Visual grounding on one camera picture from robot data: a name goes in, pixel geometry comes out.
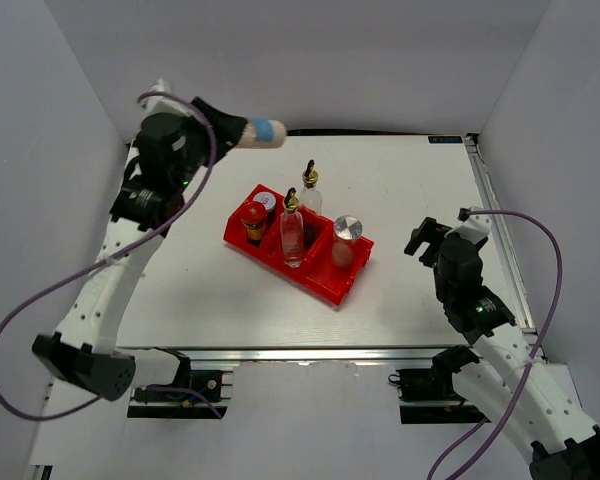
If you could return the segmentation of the orange-labelled spice bottle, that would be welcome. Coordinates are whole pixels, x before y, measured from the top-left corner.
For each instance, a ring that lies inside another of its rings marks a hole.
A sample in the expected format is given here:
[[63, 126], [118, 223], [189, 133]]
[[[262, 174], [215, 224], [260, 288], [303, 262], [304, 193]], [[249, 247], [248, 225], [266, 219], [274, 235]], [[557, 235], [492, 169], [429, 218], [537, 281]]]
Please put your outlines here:
[[246, 229], [249, 243], [259, 246], [267, 230], [268, 218], [265, 206], [257, 201], [250, 201], [241, 207], [240, 220]]

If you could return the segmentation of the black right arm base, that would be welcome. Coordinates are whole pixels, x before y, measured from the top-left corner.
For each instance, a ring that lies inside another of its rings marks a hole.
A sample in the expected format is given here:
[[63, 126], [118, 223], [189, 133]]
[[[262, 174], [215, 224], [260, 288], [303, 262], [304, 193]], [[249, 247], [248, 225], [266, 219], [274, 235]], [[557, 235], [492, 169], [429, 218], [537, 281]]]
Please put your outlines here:
[[399, 369], [388, 375], [398, 391], [403, 425], [477, 424], [486, 417], [429, 369]]

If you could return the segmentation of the white-lidded red spice jar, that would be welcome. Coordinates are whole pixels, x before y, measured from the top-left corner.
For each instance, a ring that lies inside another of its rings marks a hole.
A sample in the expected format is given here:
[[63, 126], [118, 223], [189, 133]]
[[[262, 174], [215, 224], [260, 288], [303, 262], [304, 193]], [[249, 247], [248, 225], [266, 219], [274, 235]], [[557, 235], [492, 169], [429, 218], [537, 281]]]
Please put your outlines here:
[[266, 211], [267, 225], [271, 227], [276, 221], [277, 198], [269, 191], [260, 191], [253, 197], [255, 202], [261, 203]]

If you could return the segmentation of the gold-spout clear oil bottle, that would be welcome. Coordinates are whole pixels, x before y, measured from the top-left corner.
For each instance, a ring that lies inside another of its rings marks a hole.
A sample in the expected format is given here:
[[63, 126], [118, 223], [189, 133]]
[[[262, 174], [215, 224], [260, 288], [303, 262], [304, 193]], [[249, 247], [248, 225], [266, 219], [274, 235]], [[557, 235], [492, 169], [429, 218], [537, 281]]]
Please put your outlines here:
[[304, 223], [299, 206], [296, 189], [291, 187], [283, 199], [280, 234], [284, 262], [293, 268], [299, 267], [304, 258]]

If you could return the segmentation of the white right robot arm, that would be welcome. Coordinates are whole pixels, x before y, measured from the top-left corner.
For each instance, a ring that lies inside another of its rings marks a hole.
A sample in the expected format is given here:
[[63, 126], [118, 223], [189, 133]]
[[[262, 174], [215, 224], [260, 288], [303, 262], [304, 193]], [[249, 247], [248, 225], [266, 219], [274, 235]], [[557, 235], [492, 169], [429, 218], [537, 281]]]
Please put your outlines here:
[[483, 283], [480, 250], [494, 210], [463, 209], [450, 227], [427, 217], [404, 252], [425, 251], [444, 314], [465, 344], [432, 360], [431, 384], [441, 397], [473, 404], [493, 429], [451, 478], [467, 473], [499, 435], [516, 447], [534, 479], [600, 479], [600, 425], [554, 380], [505, 303]]

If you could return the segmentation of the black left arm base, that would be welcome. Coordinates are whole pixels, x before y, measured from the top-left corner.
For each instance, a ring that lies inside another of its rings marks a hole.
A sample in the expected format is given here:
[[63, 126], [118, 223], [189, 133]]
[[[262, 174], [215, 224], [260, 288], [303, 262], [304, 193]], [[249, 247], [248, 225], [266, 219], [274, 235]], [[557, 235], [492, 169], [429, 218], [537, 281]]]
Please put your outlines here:
[[221, 420], [232, 396], [233, 370], [215, 360], [180, 352], [180, 366], [168, 385], [135, 388], [129, 419]]

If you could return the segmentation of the silver-lidded clear jar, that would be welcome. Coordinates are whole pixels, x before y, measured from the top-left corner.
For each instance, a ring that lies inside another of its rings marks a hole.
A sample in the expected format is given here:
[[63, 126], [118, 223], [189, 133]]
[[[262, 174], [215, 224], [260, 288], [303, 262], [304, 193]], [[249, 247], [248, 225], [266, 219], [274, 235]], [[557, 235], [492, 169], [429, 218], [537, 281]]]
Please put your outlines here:
[[237, 148], [274, 149], [280, 148], [287, 137], [287, 129], [277, 120], [251, 118], [247, 120]]

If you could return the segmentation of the gold-spout bottle with dark sauce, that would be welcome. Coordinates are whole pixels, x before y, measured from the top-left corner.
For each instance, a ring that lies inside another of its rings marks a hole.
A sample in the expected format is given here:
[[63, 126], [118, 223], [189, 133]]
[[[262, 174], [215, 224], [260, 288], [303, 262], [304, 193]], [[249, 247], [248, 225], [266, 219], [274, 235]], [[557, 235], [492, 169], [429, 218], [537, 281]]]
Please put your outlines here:
[[[301, 206], [306, 212], [320, 215], [322, 211], [322, 194], [317, 189], [318, 172], [315, 170], [315, 160], [310, 159], [302, 173], [303, 190], [300, 195]], [[315, 242], [317, 230], [311, 216], [304, 220], [304, 247], [309, 249]]]

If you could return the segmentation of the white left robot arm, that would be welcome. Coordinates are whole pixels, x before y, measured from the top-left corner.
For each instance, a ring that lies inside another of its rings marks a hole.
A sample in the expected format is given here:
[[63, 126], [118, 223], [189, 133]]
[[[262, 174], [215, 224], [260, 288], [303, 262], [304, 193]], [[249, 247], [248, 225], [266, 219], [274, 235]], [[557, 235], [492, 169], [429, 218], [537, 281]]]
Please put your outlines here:
[[145, 267], [171, 224], [191, 201], [184, 191], [201, 167], [211, 168], [238, 146], [245, 117], [221, 112], [201, 98], [167, 92], [140, 101], [145, 117], [132, 142], [120, 191], [98, 260], [54, 333], [36, 337], [32, 351], [61, 380], [103, 399], [157, 385], [179, 399], [191, 387], [188, 360], [173, 350], [120, 350], [117, 335]]

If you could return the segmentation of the clear jar with white granules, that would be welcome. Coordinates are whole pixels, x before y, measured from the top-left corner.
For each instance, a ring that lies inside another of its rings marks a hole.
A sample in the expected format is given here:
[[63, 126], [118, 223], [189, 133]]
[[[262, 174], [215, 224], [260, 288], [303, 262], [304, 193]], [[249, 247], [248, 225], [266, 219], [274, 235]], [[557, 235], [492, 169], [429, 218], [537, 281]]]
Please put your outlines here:
[[353, 260], [353, 247], [362, 237], [363, 225], [352, 215], [342, 215], [333, 222], [334, 244], [332, 247], [332, 263], [338, 268], [349, 266]]

